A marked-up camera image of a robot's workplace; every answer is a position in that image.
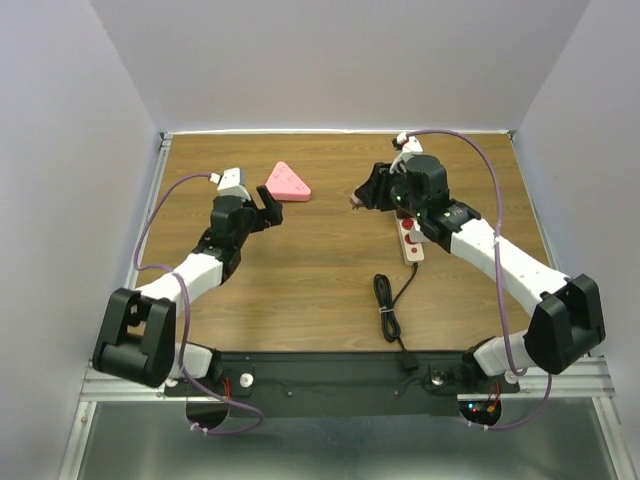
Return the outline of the pink triangular power socket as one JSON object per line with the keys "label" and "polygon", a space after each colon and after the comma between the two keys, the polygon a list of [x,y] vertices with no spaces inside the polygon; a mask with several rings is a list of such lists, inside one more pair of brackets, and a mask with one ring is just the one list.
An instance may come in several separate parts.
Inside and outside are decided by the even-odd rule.
{"label": "pink triangular power socket", "polygon": [[307,202],[312,197],[311,188],[285,162],[275,164],[265,186],[278,201]]}

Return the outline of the white red power strip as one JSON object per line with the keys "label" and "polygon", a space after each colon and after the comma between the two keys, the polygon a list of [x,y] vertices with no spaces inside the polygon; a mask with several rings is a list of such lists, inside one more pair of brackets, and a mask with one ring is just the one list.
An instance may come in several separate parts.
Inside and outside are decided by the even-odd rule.
{"label": "white red power strip", "polygon": [[395,214],[400,249],[406,265],[420,264],[425,260],[424,249],[421,242],[414,241],[411,237],[415,230],[414,218],[397,212]]}

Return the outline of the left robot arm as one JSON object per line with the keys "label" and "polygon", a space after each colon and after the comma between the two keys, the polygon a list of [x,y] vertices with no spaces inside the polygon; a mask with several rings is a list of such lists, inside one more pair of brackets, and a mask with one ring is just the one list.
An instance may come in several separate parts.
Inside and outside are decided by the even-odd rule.
{"label": "left robot arm", "polygon": [[252,198],[215,197],[210,226],[182,263],[136,290],[111,294],[94,347],[95,370],[148,387],[180,373],[178,314],[189,316],[193,301],[230,279],[250,234],[283,222],[282,204],[268,188],[260,185],[257,193],[262,207]]}

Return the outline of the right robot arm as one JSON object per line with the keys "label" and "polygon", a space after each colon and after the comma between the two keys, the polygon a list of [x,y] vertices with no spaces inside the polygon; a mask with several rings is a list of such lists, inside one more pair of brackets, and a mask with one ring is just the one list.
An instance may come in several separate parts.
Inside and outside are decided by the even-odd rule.
{"label": "right robot arm", "polygon": [[351,196],[356,208],[394,211],[413,222],[414,242],[430,241],[473,265],[531,316],[527,329],[471,348],[460,366],[463,384],[482,390],[509,370],[539,367],[558,375],[601,344],[604,317],[597,283],[554,270],[502,237],[481,214],[455,200],[434,156],[403,153],[376,163]]}

